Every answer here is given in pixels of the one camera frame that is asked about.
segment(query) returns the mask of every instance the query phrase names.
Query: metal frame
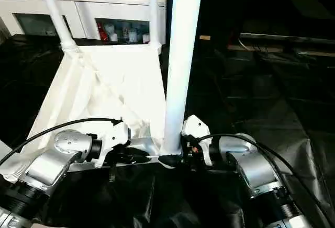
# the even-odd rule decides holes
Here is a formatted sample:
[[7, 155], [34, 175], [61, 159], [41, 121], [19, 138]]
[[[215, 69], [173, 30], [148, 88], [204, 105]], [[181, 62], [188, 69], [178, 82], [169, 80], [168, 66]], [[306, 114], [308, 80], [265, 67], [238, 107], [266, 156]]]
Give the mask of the metal frame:
[[[167, 82], [164, 144], [161, 154], [180, 154], [180, 134], [184, 121], [200, 0], [174, 0], [172, 12], [169, 74]], [[46, 0], [64, 53], [79, 52], [59, 13], [55, 0]], [[157, 0], [149, 0], [150, 46], [161, 51], [158, 38]]]

